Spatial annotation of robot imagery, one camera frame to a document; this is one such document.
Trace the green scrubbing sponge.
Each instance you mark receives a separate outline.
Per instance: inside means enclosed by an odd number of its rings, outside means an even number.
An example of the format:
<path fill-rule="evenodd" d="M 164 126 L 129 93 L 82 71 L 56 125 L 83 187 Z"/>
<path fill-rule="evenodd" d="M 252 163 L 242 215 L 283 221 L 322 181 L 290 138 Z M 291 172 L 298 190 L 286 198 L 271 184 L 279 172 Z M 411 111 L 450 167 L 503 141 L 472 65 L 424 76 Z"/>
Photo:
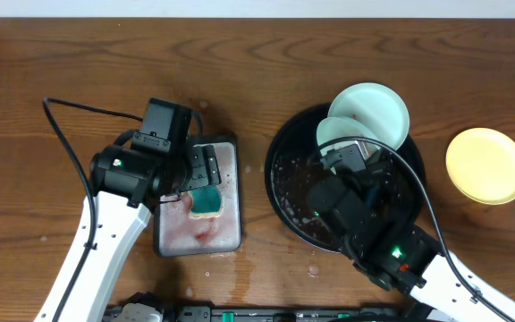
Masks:
<path fill-rule="evenodd" d="M 218 217 L 223 208 L 221 192 L 215 186 L 207 186 L 190 192 L 190 216 L 195 218 Z"/>

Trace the pale green plate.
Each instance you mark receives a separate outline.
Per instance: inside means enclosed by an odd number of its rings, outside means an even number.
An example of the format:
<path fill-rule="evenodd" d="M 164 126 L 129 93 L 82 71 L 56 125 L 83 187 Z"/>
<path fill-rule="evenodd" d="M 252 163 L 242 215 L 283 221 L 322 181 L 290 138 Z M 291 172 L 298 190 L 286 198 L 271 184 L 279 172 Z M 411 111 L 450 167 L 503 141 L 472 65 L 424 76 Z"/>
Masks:
<path fill-rule="evenodd" d="M 316 139 L 319 147 L 331 140 L 353 136 L 376 140 L 376 135 L 369 130 L 367 126 L 346 116 L 327 117 L 317 126 Z M 343 140 L 334 143 L 333 145 L 328 145 L 325 148 L 321 148 L 321 157 L 323 157 L 330 148 L 343 148 L 352 143 L 364 143 L 369 153 L 373 153 L 380 149 L 378 146 L 365 141 Z"/>
<path fill-rule="evenodd" d="M 402 98 L 385 85 L 363 82 L 349 86 L 332 102 L 328 117 L 349 117 L 363 124 L 391 148 L 409 134 L 409 111 Z"/>

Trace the yellow plate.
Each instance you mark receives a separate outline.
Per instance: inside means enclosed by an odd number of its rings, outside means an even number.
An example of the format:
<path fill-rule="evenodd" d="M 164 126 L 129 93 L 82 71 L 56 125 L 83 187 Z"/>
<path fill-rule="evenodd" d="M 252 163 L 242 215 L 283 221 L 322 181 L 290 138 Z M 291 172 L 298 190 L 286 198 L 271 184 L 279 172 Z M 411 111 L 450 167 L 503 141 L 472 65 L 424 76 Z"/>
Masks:
<path fill-rule="evenodd" d="M 515 141 L 494 129 L 457 134 L 445 154 L 447 173 L 465 196 L 486 205 L 515 200 Z"/>

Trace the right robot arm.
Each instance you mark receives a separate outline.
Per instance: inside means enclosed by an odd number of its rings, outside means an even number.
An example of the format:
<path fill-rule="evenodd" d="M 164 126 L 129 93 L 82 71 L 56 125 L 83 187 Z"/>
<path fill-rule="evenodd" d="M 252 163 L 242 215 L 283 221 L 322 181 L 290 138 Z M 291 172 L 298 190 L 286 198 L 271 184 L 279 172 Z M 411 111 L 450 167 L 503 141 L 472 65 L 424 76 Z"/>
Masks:
<path fill-rule="evenodd" d="M 308 208 L 337 248 L 377 286 L 396 289 L 444 321 L 515 321 L 515 301 L 466 267 L 441 233 L 415 224 L 432 206 L 418 174 L 378 140 L 345 137 L 317 149 L 335 173 L 308 192 Z"/>

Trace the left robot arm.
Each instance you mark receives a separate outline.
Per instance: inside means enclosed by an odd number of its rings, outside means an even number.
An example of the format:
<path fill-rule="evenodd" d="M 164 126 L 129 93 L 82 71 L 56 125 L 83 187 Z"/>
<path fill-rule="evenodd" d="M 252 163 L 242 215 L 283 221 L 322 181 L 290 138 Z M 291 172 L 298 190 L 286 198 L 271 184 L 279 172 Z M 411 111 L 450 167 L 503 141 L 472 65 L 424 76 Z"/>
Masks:
<path fill-rule="evenodd" d="M 137 130 L 122 133 L 95 154 L 88 172 L 42 101 L 46 118 L 73 162 L 86 198 L 79 227 L 38 321 L 99 321 L 122 267 L 156 210 L 186 191 L 221 178 L 213 147 L 188 136 L 199 113 L 152 98 Z"/>

